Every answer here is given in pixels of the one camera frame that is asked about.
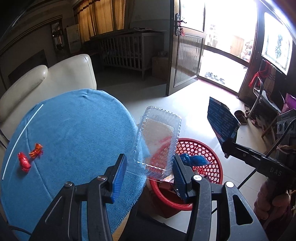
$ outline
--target magenta bag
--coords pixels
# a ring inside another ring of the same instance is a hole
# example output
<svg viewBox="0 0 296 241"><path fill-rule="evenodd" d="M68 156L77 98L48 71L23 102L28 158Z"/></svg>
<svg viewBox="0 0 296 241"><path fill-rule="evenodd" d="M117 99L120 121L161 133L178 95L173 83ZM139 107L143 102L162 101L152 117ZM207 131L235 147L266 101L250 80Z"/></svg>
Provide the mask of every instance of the magenta bag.
<svg viewBox="0 0 296 241"><path fill-rule="evenodd" d="M296 109L296 98L287 93L281 114L291 109Z"/></svg>

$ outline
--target red candy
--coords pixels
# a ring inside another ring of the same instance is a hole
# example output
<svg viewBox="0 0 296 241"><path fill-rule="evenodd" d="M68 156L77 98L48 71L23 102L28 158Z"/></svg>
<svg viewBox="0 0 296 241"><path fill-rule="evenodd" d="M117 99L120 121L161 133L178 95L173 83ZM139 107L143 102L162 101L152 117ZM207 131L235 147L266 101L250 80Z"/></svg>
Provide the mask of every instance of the red candy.
<svg viewBox="0 0 296 241"><path fill-rule="evenodd" d="M35 159L36 157L40 156L43 154L43 150L42 150L43 146L41 146L39 143L35 144L35 149L29 153L29 156L32 159Z"/></svg>
<svg viewBox="0 0 296 241"><path fill-rule="evenodd" d="M23 152L18 153L18 158L20 161L20 167L22 168L22 170L26 173L28 173L30 171L31 168L31 164L29 163L28 158L26 157L26 155Z"/></svg>

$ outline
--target door handle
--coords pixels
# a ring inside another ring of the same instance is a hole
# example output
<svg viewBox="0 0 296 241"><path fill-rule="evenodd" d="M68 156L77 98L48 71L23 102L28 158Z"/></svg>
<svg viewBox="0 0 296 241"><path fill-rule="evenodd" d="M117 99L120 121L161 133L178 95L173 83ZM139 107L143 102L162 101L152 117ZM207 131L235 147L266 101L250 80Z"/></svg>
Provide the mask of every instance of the door handle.
<svg viewBox="0 0 296 241"><path fill-rule="evenodd" d="M185 22L184 20L180 20L180 14L176 13L176 15L175 15L175 34L176 34L176 36L179 36L183 30L181 23L187 23L187 22Z"/></svg>
<svg viewBox="0 0 296 241"><path fill-rule="evenodd" d="M180 14L179 13L176 13L175 15L175 34L176 36L179 36L180 34L180 30L179 30L179 27L180 27Z"/></svg>
<svg viewBox="0 0 296 241"><path fill-rule="evenodd" d="M187 23L187 22L185 22L184 20L178 20L177 22L178 22L178 23Z"/></svg>

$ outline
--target blue tablecloth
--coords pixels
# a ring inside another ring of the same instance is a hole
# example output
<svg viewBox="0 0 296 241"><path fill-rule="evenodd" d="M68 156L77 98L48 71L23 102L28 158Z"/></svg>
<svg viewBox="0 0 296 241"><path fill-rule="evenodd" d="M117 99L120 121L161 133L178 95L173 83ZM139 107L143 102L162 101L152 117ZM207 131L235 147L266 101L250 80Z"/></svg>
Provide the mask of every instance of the blue tablecloth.
<svg viewBox="0 0 296 241"><path fill-rule="evenodd" d="M109 94L91 89L64 93L39 103L22 119L7 147L1 177L16 140L38 108L1 180L1 202L9 224L29 232L66 181L79 185L104 174L120 153L128 153L137 131L127 109ZM32 162L26 174L20 169L17 153L28 156L35 143L43 145L44 154ZM112 232L137 201L144 183L143 177L125 174L119 198L107 205ZM88 240L85 203L82 235ZM29 238L21 232L17 236Z"/></svg>

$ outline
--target window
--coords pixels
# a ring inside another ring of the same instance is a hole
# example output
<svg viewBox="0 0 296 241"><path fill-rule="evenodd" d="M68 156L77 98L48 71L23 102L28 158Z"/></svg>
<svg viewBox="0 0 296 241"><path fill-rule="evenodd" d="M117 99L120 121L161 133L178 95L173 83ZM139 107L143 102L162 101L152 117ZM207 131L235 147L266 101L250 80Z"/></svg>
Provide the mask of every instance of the window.
<svg viewBox="0 0 296 241"><path fill-rule="evenodd" d="M249 62L257 25L256 3L206 0L205 4L205 44Z"/></svg>
<svg viewBox="0 0 296 241"><path fill-rule="evenodd" d="M204 50L199 75L238 93L247 70L246 66L234 60Z"/></svg>
<svg viewBox="0 0 296 241"><path fill-rule="evenodd" d="M203 31L205 2L201 0L181 0L181 20L183 27Z"/></svg>
<svg viewBox="0 0 296 241"><path fill-rule="evenodd" d="M287 74L292 54L292 37L287 28L268 13L264 14L264 20L262 56Z"/></svg>

